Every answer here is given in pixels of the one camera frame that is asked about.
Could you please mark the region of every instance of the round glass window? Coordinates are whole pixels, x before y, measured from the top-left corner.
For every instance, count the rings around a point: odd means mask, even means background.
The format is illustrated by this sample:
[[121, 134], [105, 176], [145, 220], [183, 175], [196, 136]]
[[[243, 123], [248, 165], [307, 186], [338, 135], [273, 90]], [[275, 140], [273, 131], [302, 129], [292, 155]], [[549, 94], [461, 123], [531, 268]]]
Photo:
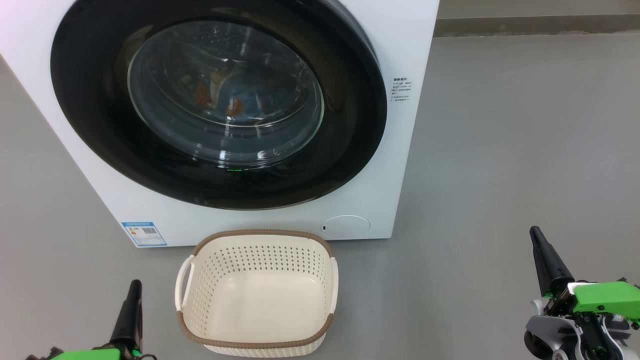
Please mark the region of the round glass window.
[[222, 168], [286, 160], [311, 141], [324, 111], [318, 80], [292, 49], [220, 21], [153, 35], [134, 55], [127, 83], [157, 136]]

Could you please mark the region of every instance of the white plastic basket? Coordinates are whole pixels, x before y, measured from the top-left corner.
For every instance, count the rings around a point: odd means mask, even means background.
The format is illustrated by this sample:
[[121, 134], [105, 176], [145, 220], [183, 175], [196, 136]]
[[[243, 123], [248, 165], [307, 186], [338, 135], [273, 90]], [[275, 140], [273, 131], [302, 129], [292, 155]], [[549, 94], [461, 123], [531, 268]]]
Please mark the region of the white plastic basket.
[[175, 282], [184, 334], [235, 356], [310, 354], [324, 340], [337, 298], [331, 248], [316, 235], [296, 231], [211, 235], [185, 260]]

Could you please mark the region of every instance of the white handle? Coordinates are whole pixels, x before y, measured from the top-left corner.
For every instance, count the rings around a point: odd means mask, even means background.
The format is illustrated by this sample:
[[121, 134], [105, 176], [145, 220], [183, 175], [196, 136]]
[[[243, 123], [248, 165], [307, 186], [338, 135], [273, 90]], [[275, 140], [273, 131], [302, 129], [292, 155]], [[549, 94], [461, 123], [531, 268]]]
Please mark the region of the white handle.
[[333, 291], [329, 313], [333, 314], [335, 312], [335, 306], [338, 303], [338, 262], [335, 258], [331, 258], [331, 263], [333, 265]]
[[175, 280], [175, 309], [176, 311], [182, 311], [182, 307], [184, 306], [182, 299], [182, 283], [184, 282], [184, 274], [187, 272], [187, 267], [191, 265], [191, 273], [189, 274], [189, 280], [187, 281], [187, 288], [184, 291], [185, 294], [189, 293], [189, 288], [191, 287], [191, 277], [193, 276], [193, 265], [191, 262], [195, 259], [195, 256], [191, 255], [182, 263], [180, 266], [180, 271], [178, 272], [178, 278]]

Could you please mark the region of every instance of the white washing machine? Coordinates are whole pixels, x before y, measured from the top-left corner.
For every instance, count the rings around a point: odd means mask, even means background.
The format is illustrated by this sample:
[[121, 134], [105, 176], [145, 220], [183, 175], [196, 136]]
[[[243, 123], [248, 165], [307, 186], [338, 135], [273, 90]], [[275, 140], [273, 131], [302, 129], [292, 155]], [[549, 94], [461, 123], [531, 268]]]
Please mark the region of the white washing machine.
[[3, 0], [0, 54], [137, 247], [391, 237], [438, 0]]

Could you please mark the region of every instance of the concrete floor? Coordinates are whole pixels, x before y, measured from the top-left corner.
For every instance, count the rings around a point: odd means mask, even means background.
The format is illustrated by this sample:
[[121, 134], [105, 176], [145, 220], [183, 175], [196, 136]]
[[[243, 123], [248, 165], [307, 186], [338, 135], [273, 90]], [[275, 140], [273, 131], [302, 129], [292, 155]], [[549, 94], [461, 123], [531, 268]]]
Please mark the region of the concrete floor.
[[[394, 236], [332, 243], [339, 304], [308, 359], [532, 359], [532, 225], [576, 278], [639, 283], [638, 44], [436, 39]], [[173, 284], [191, 249], [135, 249], [4, 65], [0, 114], [4, 357], [107, 342], [139, 278], [145, 352], [230, 359], [177, 326]]]

